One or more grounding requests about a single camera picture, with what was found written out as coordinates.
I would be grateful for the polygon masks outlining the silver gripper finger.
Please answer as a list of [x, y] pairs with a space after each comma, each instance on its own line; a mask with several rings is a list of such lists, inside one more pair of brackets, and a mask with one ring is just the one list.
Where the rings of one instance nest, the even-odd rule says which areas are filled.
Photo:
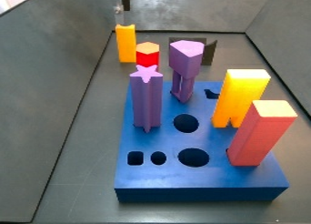
[[121, 0], [115, 0], [115, 23], [123, 25], [123, 5], [121, 5]]
[[121, 4], [124, 7], [124, 11], [129, 11], [129, 9], [131, 9], [129, 0], [121, 0]]

